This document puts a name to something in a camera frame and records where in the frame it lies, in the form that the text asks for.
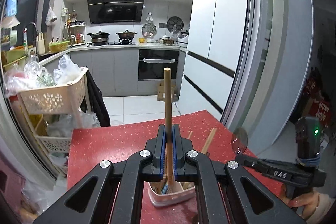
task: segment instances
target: countertop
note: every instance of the countertop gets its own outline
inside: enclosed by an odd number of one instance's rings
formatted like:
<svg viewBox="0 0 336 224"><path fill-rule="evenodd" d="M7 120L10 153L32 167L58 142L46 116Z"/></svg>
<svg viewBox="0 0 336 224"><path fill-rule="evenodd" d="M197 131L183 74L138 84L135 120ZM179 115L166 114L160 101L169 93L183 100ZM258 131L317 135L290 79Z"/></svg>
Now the countertop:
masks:
<svg viewBox="0 0 336 224"><path fill-rule="evenodd" d="M58 52L54 54L53 56L50 56L41 62L39 62L40 65L45 65L59 57L61 57L63 54L67 54L69 52L77 52L77 51L85 51L85 50L96 50L96 49L108 49L108 48L143 48L143 49L153 49L153 50L173 50L173 51L183 51L187 52L187 48L180 47L178 45L173 46L166 46L158 43L140 43L136 42L135 44L123 44L123 45L100 45L100 46L75 46L72 48L68 48L67 50L63 52Z"/></svg>
<svg viewBox="0 0 336 224"><path fill-rule="evenodd" d="M144 149L146 141L157 136L158 127L164 119L126 124L115 127L75 129L71 140L68 166L68 188L80 181L101 160L119 162L131 154ZM227 162L235 158L231 150L231 132L206 110L173 117L173 123L180 126L181 136L187 138L193 130L193 147L200 151L212 128L218 128L208 152L212 160ZM248 149L246 155L254 156ZM261 183L278 195L281 183L261 176L248 169ZM142 200L141 223L192 223L197 214L196 199L162 208L155 208L148 196L145 183Z"/></svg>

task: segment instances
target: pot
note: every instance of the pot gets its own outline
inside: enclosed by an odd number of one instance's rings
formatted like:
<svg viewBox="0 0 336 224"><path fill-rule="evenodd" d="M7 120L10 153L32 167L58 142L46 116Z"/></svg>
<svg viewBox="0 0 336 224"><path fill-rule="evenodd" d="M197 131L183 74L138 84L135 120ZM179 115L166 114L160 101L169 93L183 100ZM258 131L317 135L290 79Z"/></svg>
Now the pot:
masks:
<svg viewBox="0 0 336 224"><path fill-rule="evenodd" d="M87 33L87 35L91 36L92 39L97 39L97 38L108 38L109 33L108 32L96 32L96 33Z"/></svg>
<svg viewBox="0 0 336 224"><path fill-rule="evenodd" d="M173 39L163 39L163 38L160 38L160 40L163 41L164 45L168 45L168 46L174 45L174 40Z"/></svg>
<svg viewBox="0 0 336 224"><path fill-rule="evenodd" d="M116 32L115 34L119 35L119 38L122 39L128 39L128 38L133 38L137 32L129 32L126 30L125 32Z"/></svg>

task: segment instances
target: red table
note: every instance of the red table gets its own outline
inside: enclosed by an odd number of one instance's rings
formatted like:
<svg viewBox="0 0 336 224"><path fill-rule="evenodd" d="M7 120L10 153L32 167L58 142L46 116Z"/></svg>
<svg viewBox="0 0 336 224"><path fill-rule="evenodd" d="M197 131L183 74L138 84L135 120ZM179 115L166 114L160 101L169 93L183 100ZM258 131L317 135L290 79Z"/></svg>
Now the red table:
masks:
<svg viewBox="0 0 336 224"><path fill-rule="evenodd" d="M212 160L227 162L235 158L231 149L231 132L207 111L173 117L173 123L180 126L181 136L193 136L194 149L201 151L212 128L218 128L208 152ZM144 149L146 141L157 135L158 127L164 119L150 122L127 124L123 126L76 129L73 132L69 166L68 188L80 181L101 160L119 162L131 154ZM246 155L254 156L249 150ZM278 195L280 183L265 178L249 170L269 190ZM197 213L196 199L164 208L155 208L148 196L148 184L145 183L142 200L142 223L191 223Z"/></svg>

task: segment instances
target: sink faucet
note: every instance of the sink faucet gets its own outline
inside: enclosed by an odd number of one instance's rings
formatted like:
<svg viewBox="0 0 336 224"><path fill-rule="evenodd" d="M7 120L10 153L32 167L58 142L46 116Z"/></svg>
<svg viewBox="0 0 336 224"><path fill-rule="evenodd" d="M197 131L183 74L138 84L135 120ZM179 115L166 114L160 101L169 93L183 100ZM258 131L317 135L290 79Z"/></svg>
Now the sink faucet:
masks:
<svg viewBox="0 0 336 224"><path fill-rule="evenodd" d="M38 35L39 35L39 32L38 32L38 30L37 30L37 26L36 26L36 24L34 23L34 22L29 22L24 28L23 28L23 34L22 34L22 40L24 41L25 39L24 39L24 33L25 33L25 30L27 29L27 26L29 25L29 24L32 24L32 25L34 25L34 27L35 27L35 31L36 31L36 36L35 36L35 47L36 47L36 56L38 56L38 52L37 52L37 43L36 43L36 38L38 37Z"/></svg>

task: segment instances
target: silver screw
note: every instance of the silver screw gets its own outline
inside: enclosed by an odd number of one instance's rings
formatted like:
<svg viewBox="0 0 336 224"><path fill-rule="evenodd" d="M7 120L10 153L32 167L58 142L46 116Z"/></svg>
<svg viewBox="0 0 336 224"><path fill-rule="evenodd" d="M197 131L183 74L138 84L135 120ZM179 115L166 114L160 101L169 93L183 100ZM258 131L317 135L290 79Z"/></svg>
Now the silver screw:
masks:
<svg viewBox="0 0 336 224"><path fill-rule="evenodd" d="M111 165L110 161L109 160L102 160L100 163L99 163L100 167L101 168L107 168Z"/></svg>
<svg viewBox="0 0 336 224"><path fill-rule="evenodd" d="M141 150L140 156L141 157L148 157L151 153L148 150Z"/></svg>
<svg viewBox="0 0 336 224"><path fill-rule="evenodd" d="M227 166L229 166L229 168L231 168L231 169L236 169L236 168L238 168L238 162L236 162L234 160L231 160L227 163Z"/></svg>
<svg viewBox="0 0 336 224"><path fill-rule="evenodd" d="M189 151L187 152L187 155L188 155L189 157L195 158L195 157L198 155L198 153L197 153L197 151L195 151L195 150L189 150Z"/></svg>

